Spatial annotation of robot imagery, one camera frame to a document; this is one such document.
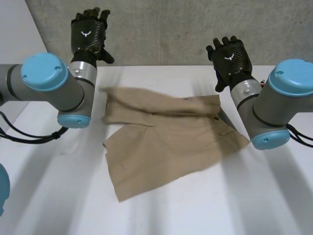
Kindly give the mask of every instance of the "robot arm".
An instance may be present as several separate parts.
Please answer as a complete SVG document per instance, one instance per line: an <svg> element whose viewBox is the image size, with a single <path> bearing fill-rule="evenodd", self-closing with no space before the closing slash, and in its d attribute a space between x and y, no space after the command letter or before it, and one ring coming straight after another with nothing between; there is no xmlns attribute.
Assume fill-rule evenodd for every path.
<svg viewBox="0 0 313 235"><path fill-rule="evenodd" d="M287 143L288 122L299 112L313 112L313 64L290 59L270 73L264 88L252 75L252 66L243 43L232 37L215 39L207 47L217 72L216 91L230 86L231 97L256 149L272 149Z"/></svg>
<svg viewBox="0 0 313 235"><path fill-rule="evenodd" d="M8 101L47 101L57 110L58 123L66 128L89 125L97 60L113 63L104 50L109 10L98 7L77 13L71 22L74 57L67 67L51 53L29 57L23 65L0 65L0 106Z"/></svg>
<svg viewBox="0 0 313 235"><path fill-rule="evenodd" d="M8 101L47 101L58 123L68 128L89 125L97 68L85 61L69 67L57 56L39 53L23 65L1 65L0 105Z"/></svg>

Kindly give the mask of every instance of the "black cable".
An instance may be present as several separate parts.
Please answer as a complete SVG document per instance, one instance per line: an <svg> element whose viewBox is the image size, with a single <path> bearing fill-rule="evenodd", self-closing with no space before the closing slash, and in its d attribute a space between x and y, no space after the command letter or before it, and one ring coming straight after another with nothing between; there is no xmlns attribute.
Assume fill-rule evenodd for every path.
<svg viewBox="0 0 313 235"><path fill-rule="evenodd" d="M303 135L302 133L300 133L297 129L295 129L295 128L294 128L292 125L290 125L290 124L287 124L286 127L287 127L287 129L288 129L289 131L291 131L291 132L294 134L294 136L293 136L293 135L290 133L290 137L291 137L293 140L295 140L296 142L298 142L298 143L300 143L300 144L302 144L302 145L304 145L304 146L313 148L313 145L312 145L312 144L305 143L305 142L300 138L300 136L303 137L303 138L305 138L305 139L307 139L307 140L310 140L310 141L313 141L313 138L310 138L310 137L308 137L308 136Z"/></svg>
<svg viewBox="0 0 313 235"><path fill-rule="evenodd" d="M13 124L9 121L9 119L6 117L6 115L0 111L0 115L2 116L2 118L4 119L4 121L6 122L6 124L8 124L9 127L11 127L13 130L15 130L16 132L27 136L27 137L31 137L31 138L36 138L36 139L40 139L40 138L48 138L50 136L33 136L33 135L29 135L23 131L20 131L19 129L17 129L15 126L13 126Z"/></svg>
<svg viewBox="0 0 313 235"><path fill-rule="evenodd" d="M0 128L0 137L14 141L14 142L19 142L19 143L28 143L28 144L42 144L42 143L47 143L49 141L52 140L56 140L58 139L62 134L64 134L68 128L66 127L62 127L59 131L52 133L49 136L34 136L34 135L30 135L27 134L21 130L19 130L18 128L16 128L6 117L6 115L0 111L0 116L3 117L4 121L8 124L9 127L11 127L13 130L15 130L16 132L27 136L27 137L31 137L34 138L36 140L25 140L25 139L20 139L14 136L10 136L8 134L6 134L1 128Z"/></svg>

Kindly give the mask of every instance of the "robotic hand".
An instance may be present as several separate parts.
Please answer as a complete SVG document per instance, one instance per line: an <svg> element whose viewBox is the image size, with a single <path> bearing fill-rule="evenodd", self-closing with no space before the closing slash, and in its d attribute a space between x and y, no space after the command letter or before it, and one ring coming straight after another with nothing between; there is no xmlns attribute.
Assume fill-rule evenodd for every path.
<svg viewBox="0 0 313 235"><path fill-rule="evenodd" d="M218 83L215 90L217 92L222 92L229 85L233 86L232 77L236 73L252 73L252 64L243 42L235 36L232 36L230 40L227 37L223 37L222 42L224 45L215 38L213 40L215 50L212 46L206 47L208 58L213 62L216 71Z"/></svg>
<svg viewBox="0 0 313 235"><path fill-rule="evenodd" d="M108 64L114 62L114 58L104 50L106 30L108 28L107 19L109 10L101 12L100 8L85 10L83 14L77 13L76 18L71 23L71 48L74 56L88 55L93 60L103 60Z"/></svg>
<svg viewBox="0 0 313 235"><path fill-rule="evenodd" d="M313 64L289 59L280 62L270 73L264 88L255 80L252 65L241 40L232 36L215 38L207 46L218 83L217 92L230 87L231 97L256 149L272 149L291 138L307 144L300 137L312 140L288 124L296 113L313 112Z"/></svg>

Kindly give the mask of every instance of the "gray robot arm segment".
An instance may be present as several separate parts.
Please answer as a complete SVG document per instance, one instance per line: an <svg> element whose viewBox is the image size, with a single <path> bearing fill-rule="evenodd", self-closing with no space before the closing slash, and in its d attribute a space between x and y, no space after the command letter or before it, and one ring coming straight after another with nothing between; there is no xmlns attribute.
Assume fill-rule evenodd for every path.
<svg viewBox="0 0 313 235"><path fill-rule="evenodd" d="M313 111L312 76L312 63L286 60L271 72L264 88L253 78L231 87L232 99L257 149L287 143L286 124L296 113Z"/></svg>
<svg viewBox="0 0 313 235"><path fill-rule="evenodd" d="M69 68L50 53L39 53L24 65L0 65L0 105L8 101L47 101L59 110L68 128L88 126L97 69L84 61Z"/></svg>

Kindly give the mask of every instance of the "white logo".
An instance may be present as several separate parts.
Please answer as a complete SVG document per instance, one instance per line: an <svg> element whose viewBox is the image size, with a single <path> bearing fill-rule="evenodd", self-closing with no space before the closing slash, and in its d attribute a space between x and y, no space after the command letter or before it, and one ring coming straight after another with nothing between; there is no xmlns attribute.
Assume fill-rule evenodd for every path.
<svg viewBox="0 0 313 235"><path fill-rule="evenodd" d="M235 55L235 54L233 53L233 54L232 54L229 58L228 58L228 57L224 57L224 59L225 59L225 60L230 60L230 61L231 61L231 60L233 59L234 55Z"/></svg>
<svg viewBox="0 0 313 235"><path fill-rule="evenodd" d="M88 33L84 33L83 31L81 31L81 33L85 36L85 38L89 35L89 34L91 34L91 31L89 31Z"/></svg>

